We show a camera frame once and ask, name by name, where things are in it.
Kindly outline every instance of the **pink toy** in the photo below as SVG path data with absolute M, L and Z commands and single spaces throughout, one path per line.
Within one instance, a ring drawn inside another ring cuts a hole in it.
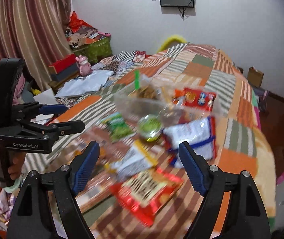
M 88 58 L 86 56 L 80 55 L 79 57 L 75 58 L 78 64 L 78 68 L 80 70 L 80 75 L 87 76 L 89 75 L 91 70 L 91 64 L 88 62 Z

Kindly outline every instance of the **checkered fabric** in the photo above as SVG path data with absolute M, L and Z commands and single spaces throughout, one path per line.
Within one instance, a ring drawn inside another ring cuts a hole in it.
M 132 51 L 132 52 L 122 51 L 120 54 L 115 55 L 112 61 L 132 62 L 134 56 L 135 56 L 135 51 Z

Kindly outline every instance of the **pink fabric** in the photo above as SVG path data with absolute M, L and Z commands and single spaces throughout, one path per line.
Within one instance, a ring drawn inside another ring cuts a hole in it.
M 23 91 L 24 85 L 25 85 L 25 78 L 23 74 L 21 73 L 18 84 L 15 87 L 15 94 L 13 95 L 12 105 L 20 104 L 20 102 L 18 101 L 18 98 L 21 97 L 21 93 Z
M 277 178 L 276 185 L 281 184 L 284 181 L 284 171 L 283 173 Z
M 258 127 L 259 129 L 261 129 L 261 122 L 260 122 L 260 120 L 259 120 L 259 109 L 258 109 L 258 107 L 254 107 L 254 110 L 255 110 L 256 118 L 257 118 L 257 127 Z

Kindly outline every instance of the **striped curtain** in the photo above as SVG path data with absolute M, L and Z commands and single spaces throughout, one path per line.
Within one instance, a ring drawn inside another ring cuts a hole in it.
M 23 58 L 41 90 L 47 66 L 71 54 L 64 35 L 71 0 L 0 0 L 0 60 Z

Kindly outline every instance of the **orange plastic bag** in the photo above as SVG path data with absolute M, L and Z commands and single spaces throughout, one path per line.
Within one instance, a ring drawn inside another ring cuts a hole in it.
M 70 23 L 69 27 L 73 32 L 77 32 L 81 26 L 87 26 L 93 28 L 91 25 L 86 23 L 84 20 L 79 20 L 78 16 L 76 15 L 75 11 L 72 12 L 70 16 Z

